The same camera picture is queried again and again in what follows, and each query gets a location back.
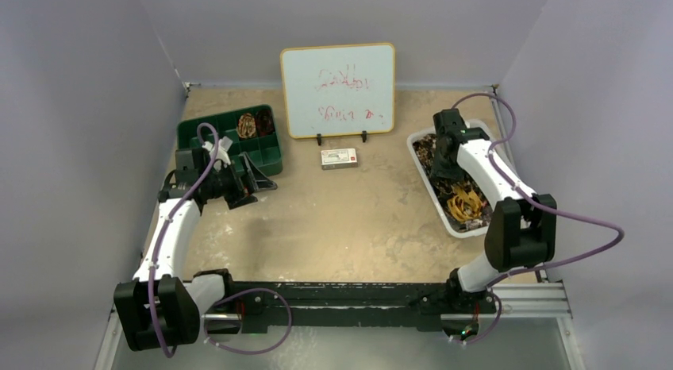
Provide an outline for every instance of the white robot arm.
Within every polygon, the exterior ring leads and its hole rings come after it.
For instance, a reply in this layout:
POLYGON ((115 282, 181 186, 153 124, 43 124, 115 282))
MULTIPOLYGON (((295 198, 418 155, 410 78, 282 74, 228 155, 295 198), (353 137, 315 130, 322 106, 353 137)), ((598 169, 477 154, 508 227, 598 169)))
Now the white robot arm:
POLYGON ((437 134, 430 179, 462 180, 466 173, 493 208, 484 239, 484 252, 470 264, 452 272, 449 283, 457 294, 477 294, 493 280, 517 267, 533 267, 554 255, 556 216, 532 208, 511 187, 490 162, 495 163, 530 198, 556 208, 551 195, 538 195, 493 151, 480 128, 468 128, 457 109, 442 110, 433 116, 437 134))
POLYGON ((169 219, 171 211, 181 202, 181 198, 204 173, 210 159, 208 151, 213 145, 205 143, 202 148, 180 149, 175 152, 176 170, 164 181, 159 192, 159 222, 152 237, 148 253, 133 275, 133 280, 120 283, 115 288, 114 304, 117 308, 126 341, 131 350, 145 350, 160 347, 148 310, 149 268, 155 273, 152 279, 163 339, 167 345, 190 344, 202 332, 202 316, 218 300, 227 294, 231 276, 226 269, 199 272, 190 283, 180 280, 187 258, 189 242, 201 212, 208 200, 223 197, 230 209, 256 202, 253 193, 274 190, 276 184, 255 167, 247 155, 242 153, 240 161, 244 174, 238 176, 231 165, 226 147, 218 144, 218 162, 204 178, 192 196, 183 201, 173 213, 163 239, 160 230, 169 219), (159 255, 152 263, 152 253, 160 244, 159 255))

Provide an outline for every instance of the metal extrusion frame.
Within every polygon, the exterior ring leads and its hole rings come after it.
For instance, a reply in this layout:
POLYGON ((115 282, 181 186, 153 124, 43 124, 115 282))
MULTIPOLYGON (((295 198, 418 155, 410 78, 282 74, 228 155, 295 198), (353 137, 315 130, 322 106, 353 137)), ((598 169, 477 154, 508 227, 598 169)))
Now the metal extrusion frame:
MULTIPOLYGON (((570 369, 585 370, 575 339, 570 306, 562 283, 506 283, 493 287, 493 292, 502 300, 501 318, 555 319, 570 369)), ((238 319, 236 314, 220 313, 208 313, 203 317, 206 321, 212 322, 238 319)), ((442 320, 453 320, 471 318, 471 315, 442 314, 440 317, 442 320)), ((481 317, 493 318, 494 315, 483 314, 481 317)), ((95 370, 112 369, 121 333, 121 323, 117 312, 113 310, 96 360, 95 370)))

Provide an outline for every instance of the white tray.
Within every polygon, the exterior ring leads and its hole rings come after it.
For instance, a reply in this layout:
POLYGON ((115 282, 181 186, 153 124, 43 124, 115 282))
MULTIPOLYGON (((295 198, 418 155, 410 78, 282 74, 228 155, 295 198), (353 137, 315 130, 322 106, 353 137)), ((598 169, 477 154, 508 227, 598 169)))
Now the white tray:
MULTIPOLYGON (((481 128, 486 132, 488 137, 490 137, 491 140, 494 139, 493 133, 491 133, 490 129, 486 126, 486 124, 483 123, 481 120, 468 120, 465 122, 469 128, 481 128)), ((446 227, 446 230, 448 233, 453 235, 454 237, 458 238, 465 238, 465 237, 477 237, 479 235, 483 235, 486 233, 488 230, 488 225, 485 225, 484 227, 480 227, 478 229, 473 229, 471 231, 466 231, 464 233, 459 233, 458 231, 455 231, 451 225, 448 223, 448 219, 446 218, 446 214, 444 213, 444 209, 442 209, 442 206, 440 204, 440 201, 437 199, 437 196, 435 195, 435 191, 433 190, 433 186, 430 185, 430 181, 428 180, 428 176, 425 175, 425 171, 423 170, 423 165, 421 165, 421 161, 418 160, 418 156, 416 156, 416 152, 413 150, 413 143, 420 140, 421 138, 425 137, 426 135, 430 133, 435 133, 435 127, 430 127, 427 129, 423 129, 421 131, 418 131, 416 133, 412 133, 409 135, 409 137, 406 139, 406 146, 409 148, 409 151, 411 152, 411 158, 413 159, 413 162, 416 164, 416 168, 418 169, 418 173, 421 175, 421 178, 423 179, 423 183, 425 184, 425 188, 428 189, 428 193, 430 193, 430 198, 433 199, 433 203, 435 204, 435 208, 437 209, 437 213, 439 213, 440 218, 442 222, 444 223, 444 227, 446 227)), ((495 148, 496 153, 502 158, 503 161, 505 161, 505 164, 512 168, 512 164, 510 161, 507 159, 505 156, 504 152, 502 151, 502 145, 499 145, 498 147, 495 148)))

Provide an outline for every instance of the red handwriting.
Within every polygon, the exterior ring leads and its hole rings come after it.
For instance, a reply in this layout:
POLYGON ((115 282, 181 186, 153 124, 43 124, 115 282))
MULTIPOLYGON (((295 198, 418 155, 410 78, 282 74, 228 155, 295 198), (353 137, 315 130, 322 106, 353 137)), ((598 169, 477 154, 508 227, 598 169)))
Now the red handwriting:
POLYGON ((329 87, 346 87, 352 90, 368 90, 370 80, 367 78, 360 78, 356 74, 355 64, 346 64, 345 70, 330 71, 328 69, 321 69, 317 74, 320 79, 320 85, 316 86, 316 91, 329 87))
POLYGON ((354 110, 338 109, 335 106, 320 106, 317 111, 326 121, 349 121, 356 120, 359 117, 372 118, 375 116, 372 110, 355 112, 354 110))

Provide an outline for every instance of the small box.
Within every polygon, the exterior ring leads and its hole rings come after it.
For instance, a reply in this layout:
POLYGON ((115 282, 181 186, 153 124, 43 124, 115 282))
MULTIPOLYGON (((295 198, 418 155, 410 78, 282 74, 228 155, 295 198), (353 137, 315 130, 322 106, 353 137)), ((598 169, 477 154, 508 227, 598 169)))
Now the small box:
POLYGON ((320 152, 322 170, 357 168, 357 155, 354 148, 330 149, 320 152))

